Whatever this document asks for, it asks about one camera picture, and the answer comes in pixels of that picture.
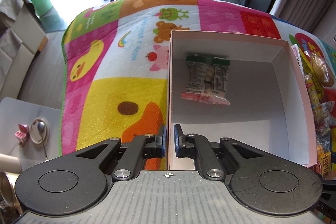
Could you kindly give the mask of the white pink cardboard box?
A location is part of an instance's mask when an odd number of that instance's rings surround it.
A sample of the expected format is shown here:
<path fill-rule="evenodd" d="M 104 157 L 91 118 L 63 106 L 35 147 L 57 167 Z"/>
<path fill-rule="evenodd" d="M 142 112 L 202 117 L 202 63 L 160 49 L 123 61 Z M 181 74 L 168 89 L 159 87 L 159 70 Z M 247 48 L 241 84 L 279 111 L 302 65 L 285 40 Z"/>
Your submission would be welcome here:
<path fill-rule="evenodd" d="M 189 55 L 230 61 L 229 105 L 184 100 Z M 314 118 L 305 80 L 285 40 L 247 34 L 173 31 L 168 128 L 229 137 L 306 167 L 317 162 Z"/>

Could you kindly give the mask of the beige cabinet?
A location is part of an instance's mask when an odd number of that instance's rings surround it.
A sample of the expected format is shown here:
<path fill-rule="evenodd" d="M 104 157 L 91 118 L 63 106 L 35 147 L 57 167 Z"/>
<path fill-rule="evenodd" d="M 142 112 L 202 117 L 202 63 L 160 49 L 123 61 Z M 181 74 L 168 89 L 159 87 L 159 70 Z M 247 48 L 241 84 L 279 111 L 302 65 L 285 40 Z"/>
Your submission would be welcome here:
<path fill-rule="evenodd" d="M 17 98 L 48 38 L 30 0 L 1 0 L 1 99 Z"/>

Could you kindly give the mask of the metal spoon on dish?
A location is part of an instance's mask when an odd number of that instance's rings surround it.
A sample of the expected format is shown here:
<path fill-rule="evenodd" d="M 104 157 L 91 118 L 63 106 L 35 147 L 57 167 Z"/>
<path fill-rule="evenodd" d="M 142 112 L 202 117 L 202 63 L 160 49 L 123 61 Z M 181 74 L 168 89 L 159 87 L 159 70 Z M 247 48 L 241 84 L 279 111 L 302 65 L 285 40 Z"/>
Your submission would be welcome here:
<path fill-rule="evenodd" d="M 43 148 L 45 161 L 49 161 L 46 144 L 49 139 L 49 127 L 47 121 L 42 117 L 35 118 L 30 124 L 30 139 L 33 144 Z"/>

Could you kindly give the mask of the green pink snack packet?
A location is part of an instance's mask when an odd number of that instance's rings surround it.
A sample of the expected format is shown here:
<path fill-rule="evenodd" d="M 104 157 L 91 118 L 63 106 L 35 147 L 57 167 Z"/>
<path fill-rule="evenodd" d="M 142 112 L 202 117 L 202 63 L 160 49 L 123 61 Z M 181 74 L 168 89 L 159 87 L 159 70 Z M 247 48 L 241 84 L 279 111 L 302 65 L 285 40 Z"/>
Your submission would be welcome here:
<path fill-rule="evenodd" d="M 181 98 L 212 105 L 229 105 L 226 98 L 230 61 L 223 57 L 189 55 L 186 57 L 189 83 Z"/>

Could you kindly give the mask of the colourful cartoon play mat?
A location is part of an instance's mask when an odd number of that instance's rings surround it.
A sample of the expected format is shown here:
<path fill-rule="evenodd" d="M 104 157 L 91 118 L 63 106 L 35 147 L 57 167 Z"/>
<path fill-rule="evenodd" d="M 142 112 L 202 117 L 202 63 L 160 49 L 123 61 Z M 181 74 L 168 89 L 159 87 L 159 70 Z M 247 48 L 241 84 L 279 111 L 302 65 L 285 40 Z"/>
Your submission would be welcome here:
<path fill-rule="evenodd" d="M 80 13 L 62 48 L 66 86 L 62 153 L 111 137 L 130 142 L 168 129 L 167 153 L 147 169 L 192 169 L 178 159 L 169 120 L 173 31 L 247 34 L 285 40 L 323 57 L 335 75 L 335 51 L 313 34 L 268 13 L 218 0 L 118 0 Z"/>

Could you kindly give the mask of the bread bun in wrapper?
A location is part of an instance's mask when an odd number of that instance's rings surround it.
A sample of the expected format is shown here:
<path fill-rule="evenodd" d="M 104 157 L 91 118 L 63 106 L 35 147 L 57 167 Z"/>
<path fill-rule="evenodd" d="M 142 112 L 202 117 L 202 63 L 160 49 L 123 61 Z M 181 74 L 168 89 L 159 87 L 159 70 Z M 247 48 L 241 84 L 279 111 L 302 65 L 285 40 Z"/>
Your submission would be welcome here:
<path fill-rule="evenodd" d="M 315 77 L 318 82 L 327 88 L 333 87 L 335 84 L 335 77 L 333 76 L 330 67 L 327 65 L 326 61 L 313 52 L 305 52 L 308 60 L 310 61 L 310 65 L 315 73 Z"/>

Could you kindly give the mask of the pile of colourful snack packets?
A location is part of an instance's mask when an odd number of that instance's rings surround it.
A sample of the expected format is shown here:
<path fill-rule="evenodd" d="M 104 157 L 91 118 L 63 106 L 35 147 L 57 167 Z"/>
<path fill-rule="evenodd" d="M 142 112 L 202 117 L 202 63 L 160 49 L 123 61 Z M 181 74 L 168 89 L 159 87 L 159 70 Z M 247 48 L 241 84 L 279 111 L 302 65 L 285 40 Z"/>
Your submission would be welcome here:
<path fill-rule="evenodd" d="M 332 170 L 331 133 L 335 129 L 335 84 L 323 87 L 315 77 L 310 61 L 297 44 L 291 46 L 309 95 L 314 117 L 317 143 L 317 164 L 313 169 L 326 178 Z"/>

